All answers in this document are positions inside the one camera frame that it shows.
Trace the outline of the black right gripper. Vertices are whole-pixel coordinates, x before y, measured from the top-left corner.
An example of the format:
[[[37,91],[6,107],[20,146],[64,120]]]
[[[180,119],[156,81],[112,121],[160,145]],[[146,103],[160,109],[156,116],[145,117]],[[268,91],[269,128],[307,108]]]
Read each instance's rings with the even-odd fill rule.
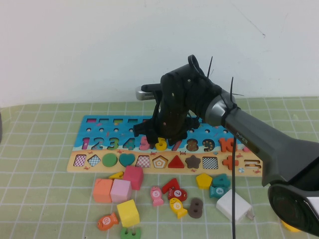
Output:
[[[158,84],[142,85],[136,89],[138,100],[156,100],[151,119],[133,126],[134,136],[145,135],[150,149],[158,138],[168,140],[169,146],[187,138],[187,131],[199,126],[197,120],[187,118],[186,90],[192,80],[200,75],[200,69],[186,64],[161,77]]]

